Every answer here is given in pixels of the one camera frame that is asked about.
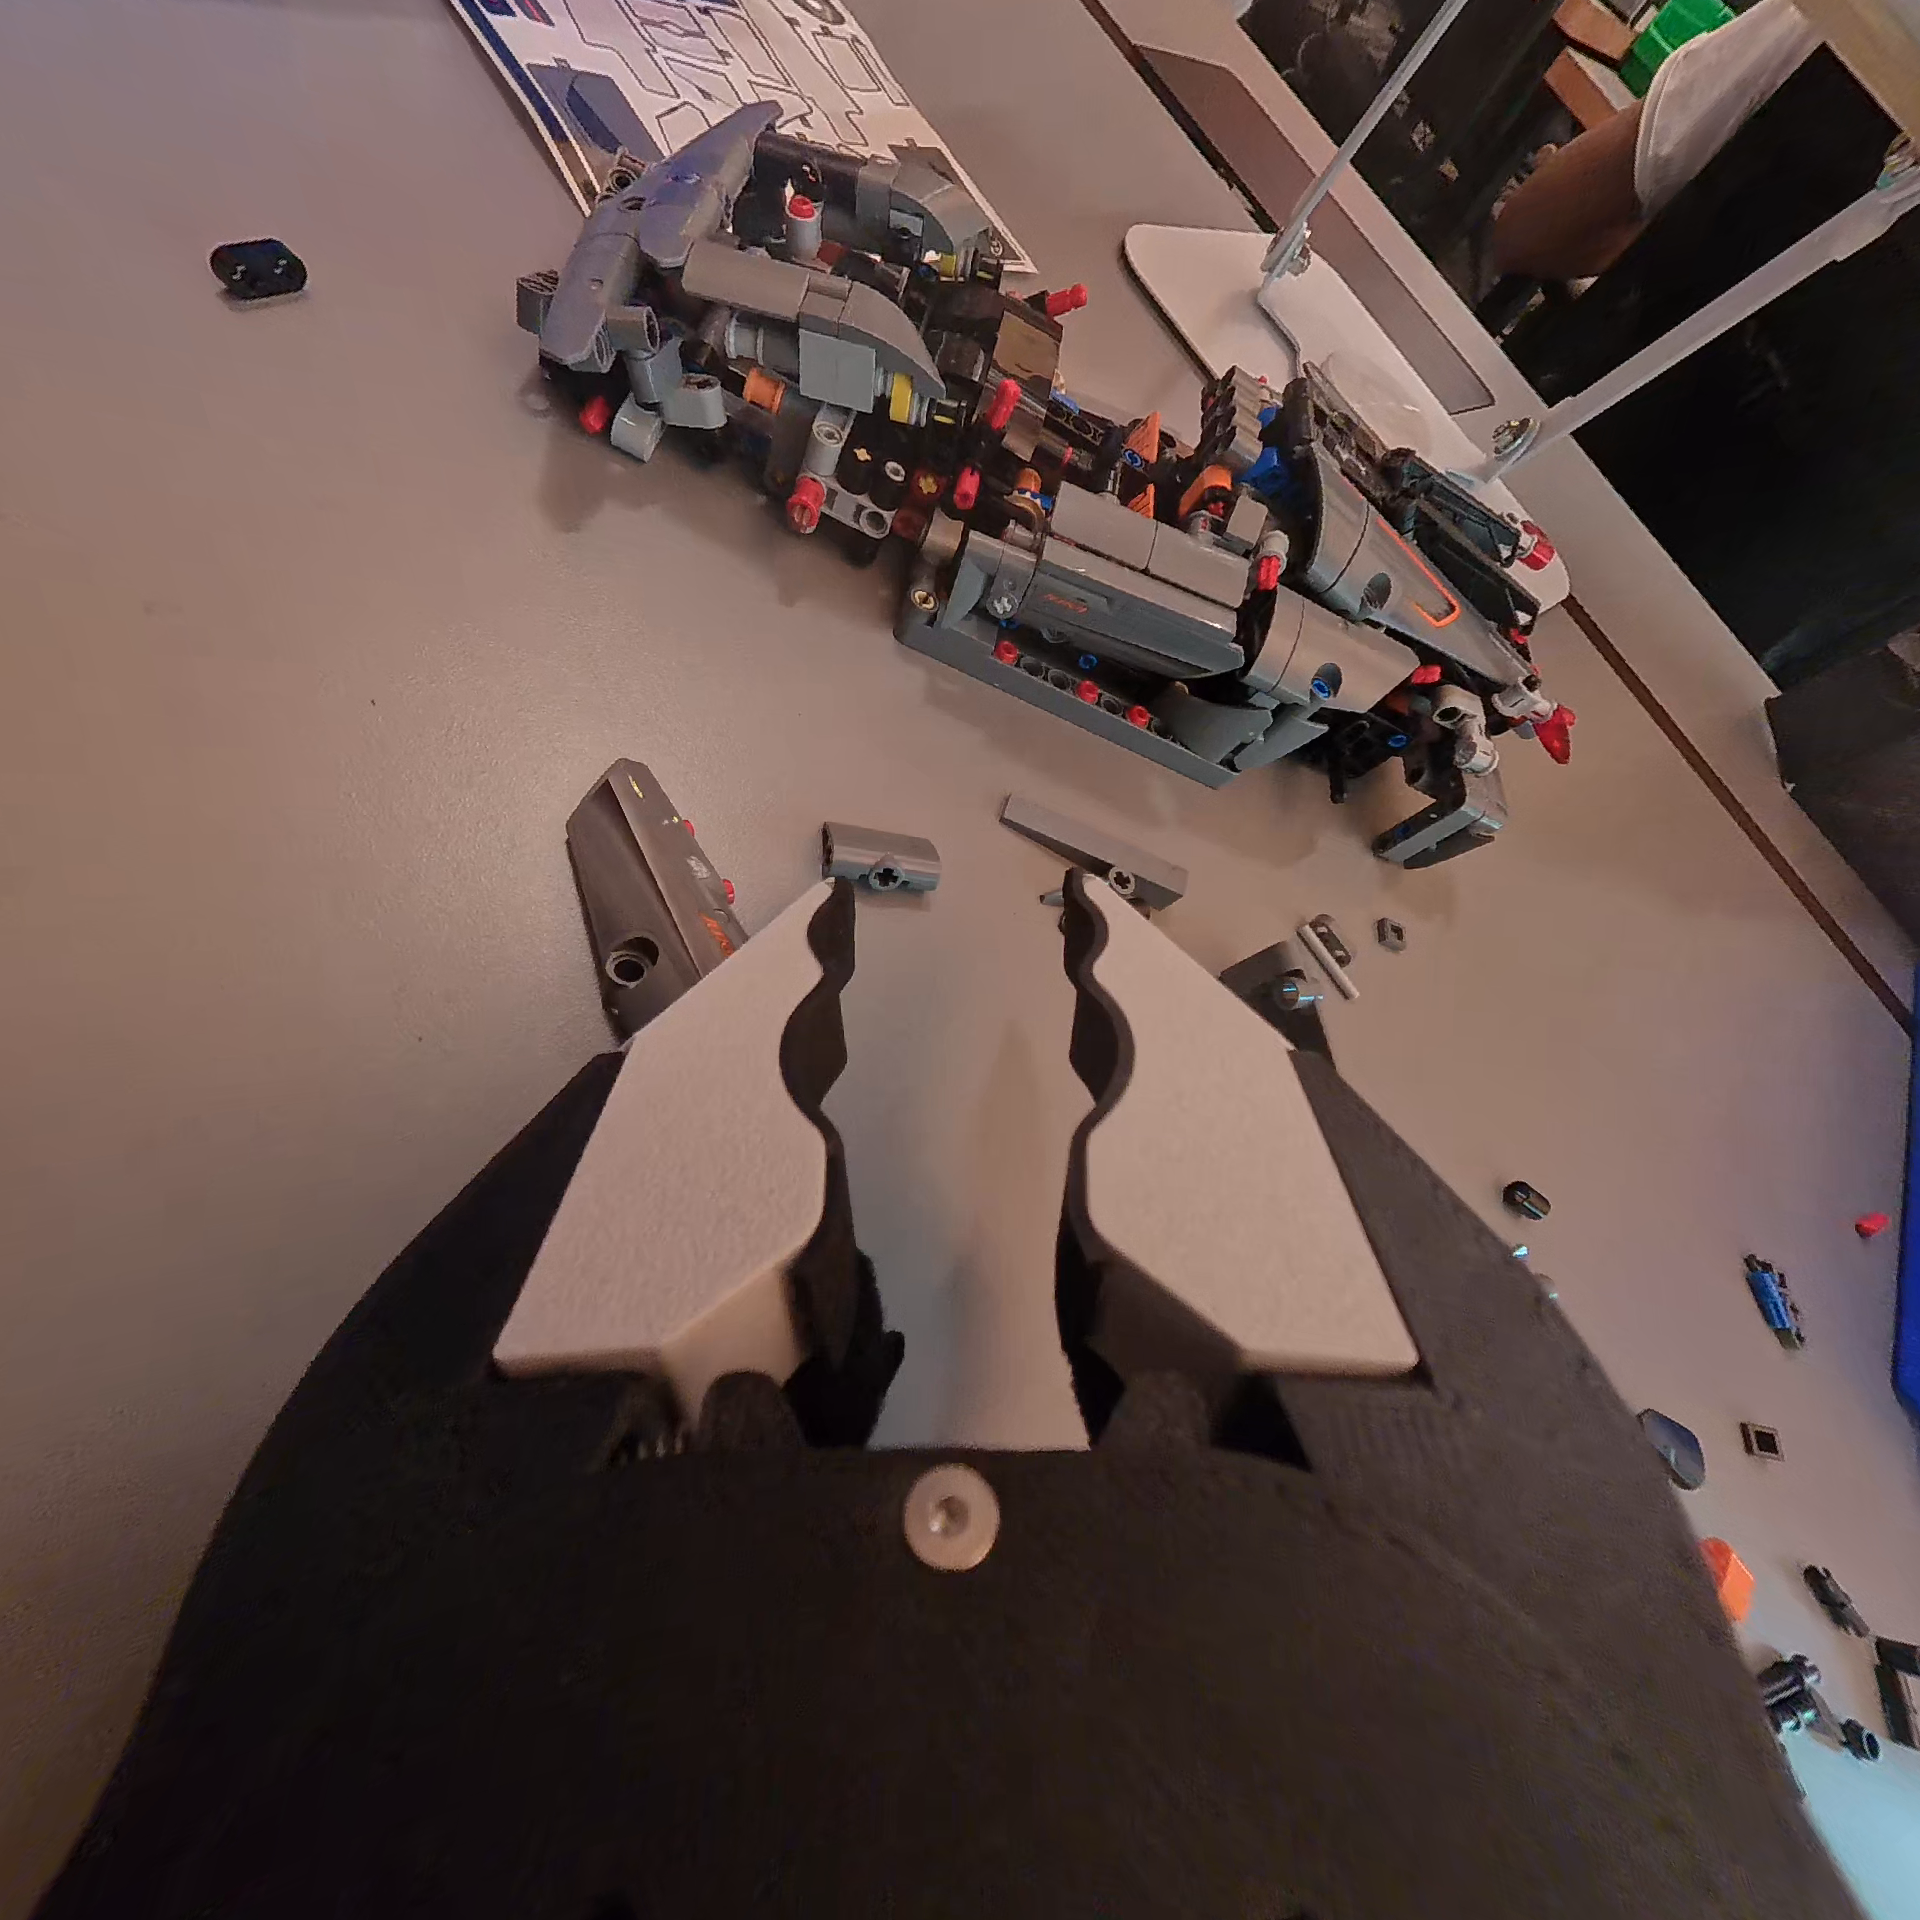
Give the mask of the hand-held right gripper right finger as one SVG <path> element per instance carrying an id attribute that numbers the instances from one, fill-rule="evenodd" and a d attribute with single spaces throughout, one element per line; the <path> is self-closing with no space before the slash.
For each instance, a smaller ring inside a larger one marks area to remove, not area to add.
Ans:
<path id="1" fill-rule="evenodd" d="M 1290 1449 L 1280 1386 L 1405 1388 L 1423 1360 L 1299 1052 L 1109 881 L 1061 907 L 1069 1068 L 1053 1309 L 1093 1446 L 1171 1393 L 1205 1445 Z"/>

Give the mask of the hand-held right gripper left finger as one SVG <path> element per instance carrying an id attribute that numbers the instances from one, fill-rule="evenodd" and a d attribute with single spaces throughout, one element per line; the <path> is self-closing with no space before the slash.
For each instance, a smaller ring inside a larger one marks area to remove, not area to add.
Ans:
<path id="1" fill-rule="evenodd" d="M 850 881 L 820 881 L 624 1049 L 518 1298 L 511 1378 L 637 1376 L 684 1425 L 765 1376 L 813 1446 L 874 1441 L 904 1341 L 826 1104 L 847 1068 Z"/>

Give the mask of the dark grey lego wedge panel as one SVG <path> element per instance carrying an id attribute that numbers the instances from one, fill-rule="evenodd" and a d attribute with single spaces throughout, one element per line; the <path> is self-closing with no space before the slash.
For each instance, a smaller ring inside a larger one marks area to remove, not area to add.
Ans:
<path id="1" fill-rule="evenodd" d="M 622 1041 L 747 941 L 731 882 L 654 771 L 614 758 L 566 819 L 597 990 Z"/>

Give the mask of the lego sticker sheet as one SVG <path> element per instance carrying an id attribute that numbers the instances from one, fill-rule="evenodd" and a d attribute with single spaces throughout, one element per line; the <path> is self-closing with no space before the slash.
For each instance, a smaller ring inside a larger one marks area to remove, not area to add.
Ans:
<path id="1" fill-rule="evenodd" d="M 856 158 L 923 158 L 989 218 L 1002 266 L 1039 274 L 847 5 L 452 2 L 451 12 L 578 210 L 603 193 L 620 155 L 658 161 L 736 107 L 774 105 L 790 137 Z"/>

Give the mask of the lego car model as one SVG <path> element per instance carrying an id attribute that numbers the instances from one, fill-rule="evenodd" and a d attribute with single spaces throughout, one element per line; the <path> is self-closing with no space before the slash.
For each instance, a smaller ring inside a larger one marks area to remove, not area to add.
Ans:
<path id="1" fill-rule="evenodd" d="M 1554 552 L 1391 445 L 1315 363 L 1203 388 L 1198 441 L 1058 382 L 1075 284 L 1015 294 L 987 213 L 742 105 L 618 158 L 516 324 L 588 434 L 759 469 L 794 538 L 903 552 L 900 645 L 1220 789 L 1306 757 L 1332 800 L 1398 763 L 1426 869 L 1507 820 L 1512 736 L 1570 758 L 1532 649 Z"/>

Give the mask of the scattered small lego pieces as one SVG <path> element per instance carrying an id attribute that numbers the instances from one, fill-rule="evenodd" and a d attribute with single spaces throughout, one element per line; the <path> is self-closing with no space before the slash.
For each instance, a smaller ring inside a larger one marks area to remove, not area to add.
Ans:
<path id="1" fill-rule="evenodd" d="M 1757 1254 L 1744 1254 L 1741 1272 L 1746 1291 L 1766 1333 L 1782 1350 L 1800 1354 L 1806 1348 L 1806 1324 L 1782 1269 Z M 1709 1462 L 1693 1428 L 1658 1408 L 1644 1408 L 1639 1413 L 1639 1427 L 1661 1460 L 1668 1481 L 1680 1492 L 1692 1494 L 1706 1489 Z M 1700 1556 L 1722 1611 L 1730 1626 L 1741 1626 L 1757 1590 L 1754 1568 L 1741 1560 L 1738 1548 L 1730 1548 L 1722 1539 L 1703 1541 Z M 1851 1593 L 1842 1589 L 1831 1568 L 1804 1563 L 1799 1577 L 1812 1605 L 1842 1637 L 1872 1645 L 1888 1737 L 1915 1750 L 1915 1720 L 1903 1692 L 1903 1685 L 1915 1677 L 1915 1650 L 1898 1650 L 1893 1643 L 1877 1640 L 1859 1613 Z M 1878 1734 L 1861 1720 L 1832 1713 L 1832 1706 L 1821 1694 L 1821 1669 L 1808 1654 L 1776 1654 L 1756 1673 L 1756 1685 L 1771 1733 L 1779 1740 L 1808 1734 L 1810 1740 L 1836 1746 L 1861 1764 L 1882 1763 L 1884 1746 Z"/>

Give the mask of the long dark grey lego beam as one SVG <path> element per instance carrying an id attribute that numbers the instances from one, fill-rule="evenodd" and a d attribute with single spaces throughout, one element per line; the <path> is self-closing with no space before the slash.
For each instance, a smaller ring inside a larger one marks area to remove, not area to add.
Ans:
<path id="1" fill-rule="evenodd" d="M 1326 981 L 1295 941 L 1277 941 L 1218 972 L 1218 984 L 1270 1025 L 1290 1048 L 1332 1064 L 1324 1018 Z"/>

